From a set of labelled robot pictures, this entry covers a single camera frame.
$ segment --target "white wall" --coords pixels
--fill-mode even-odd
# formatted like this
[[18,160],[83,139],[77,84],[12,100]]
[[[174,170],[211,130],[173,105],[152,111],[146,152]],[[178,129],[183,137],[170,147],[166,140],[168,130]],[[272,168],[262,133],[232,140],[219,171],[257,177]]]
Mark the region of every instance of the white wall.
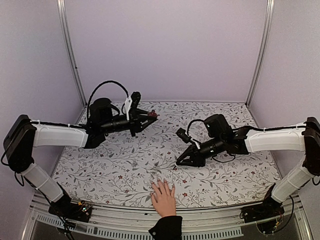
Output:
[[[245,102],[267,1],[67,0],[87,98],[114,79],[142,100]],[[105,86],[97,96],[123,100]]]
[[[0,141],[20,114],[74,122],[81,104],[60,27],[57,2],[1,1]],[[36,149],[34,159],[52,172],[60,148]],[[18,240],[33,190],[0,165],[0,239]]]
[[[320,121],[320,1],[275,1],[269,42],[251,110],[260,127]],[[300,152],[276,152],[283,175]],[[320,187],[300,191],[314,239],[320,239]]]

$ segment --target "black cable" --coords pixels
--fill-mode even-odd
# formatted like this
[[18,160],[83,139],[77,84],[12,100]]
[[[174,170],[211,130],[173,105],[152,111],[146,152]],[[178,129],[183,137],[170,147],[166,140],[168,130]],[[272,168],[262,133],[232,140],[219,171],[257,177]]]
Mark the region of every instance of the black cable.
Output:
[[289,196],[289,197],[291,198],[291,201],[292,201],[292,210],[291,210],[290,217],[289,217],[288,221],[285,223],[285,225],[284,225],[282,228],[275,230],[274,233],[278,233],[278,232],[280,232],[282,229],[284,229],[284,228],[289,224],[292,216],[294,215],[295,201],[294,201],[294,199],[292,198],[292,196]]
[[90,103],[91,103],[91,100],[94,96],[94,94],[96,93],[96,91],[103,85],[105,84],[109,84],[109,83],[112,83],[112,84],[116,84],[118,86],[120,86],[124,91],[125,91],[125,94],[126,94],[126,97],[128,98],[129,97],[129,93],[127,91],[127,89],[119,82],[117,81],[114,81],[114,80],[108,80],[108,81],[104,81],[102,83],[100,83],[94,90],[93,92],[91,93],[91,96],[89,97],[89,101],[88,101],[88,105],[87,105],[87,108],[86,108],[86,121],[88,121],[89,119],[89,107],[90,107]]
[[4,162],[4,158],[5,158],[5,156],[6,156],[7,152],[8,152],[9,147],[4,151],[4,153],[2,154],[2,157],[1,157],[1,163],[2,163],[3,165],[5,165],[5,166],[9,166],[8,163],[5,163],[5,162]]
[[14,173],[14,178],[15,180],[20,184],[21,187],[25,186],[25,179],[24,176],[21,175],[21,181],[19,181],[18,177],[17,177],[17,173]]
[[216,161],[216,162],[218,162],[218,163],[221,163],[221,164],[229,163],[229,162],[232,162],[233,160],[235,160],[235,159],[236,159],[236,155],[232,155],[232,154],[229,154],[229,155],[233,157],[233,159],[232,159],[232,160],[228,160],[228,161],[219,161],[219,160],[215,159],[214,157],[212,157],[212,159],[213,159],[213,160],[215,160],[215,161]]
[[194,120],[192,120],[191,122],[189,122],[189,125],[188,125],[188,127],[187,127],[187,129],[186,129],[186,134],[189,136],[189,129],[190,129],[190,127],[191,127],[191,124],[193,124],[194,122],[204,122],[202,119],[194,119]]
[[83,126],[80,125],[73,125],[73,124],[65,124],[65,123],[56,123],[56,122],[47,122],[47,121],[33,121],[32,124],[42,124],[42,125],[49,125],[49,126],[56,126],[56,127],[67,127],[72,129],[84,129]]
[[318,182],[316,182],[315,178],[312,178],[312,183],[313,183],[313,185],[318,186],[320,184],[320,179]]
[[122,107],[121,107],[122,114],[126,114],[125,111],[124,111],[124,107],[125,107],[125,104],[123,104]]
[[238,131],[241,128],[249,128],[250,130],[256,130],[259,132],[268,132],[268,131],[276,131],[276,130],[282,130],[282,129],[295,129],[295,128],[307,128],[307,126],[279,126],[279,127],[271,127],[271,128],[258,128],[258,127],[254,127],[254,126],[242,126],[242,127],[238,127],[238,128],[234,128],[232,129],[233,131]]

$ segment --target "floral tablecloth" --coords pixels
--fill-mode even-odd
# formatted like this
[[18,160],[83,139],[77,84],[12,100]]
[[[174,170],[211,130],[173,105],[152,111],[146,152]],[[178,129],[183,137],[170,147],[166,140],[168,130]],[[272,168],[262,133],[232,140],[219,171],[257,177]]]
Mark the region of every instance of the floral tablecloth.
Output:
[[[54,171],[71,197],[95,203],[149,208],[150,181],[166,179],[176,187],[178,208],[219,207],[262,200],[280,179],[269,152],[237,155],[206,166],[175,167],[176,158],[187,148],[175,132],[193,119],[223,114],[233,128],[255,125],[247,107],[240,103],[142,102],[139,108],[155,110],[158,121],[136,137],[129,131],[112,133],[95,149],[66,147]],[[202,123],[190,133],[199,141],[209,139]],[[228,161],[221,153],[216,159]]]

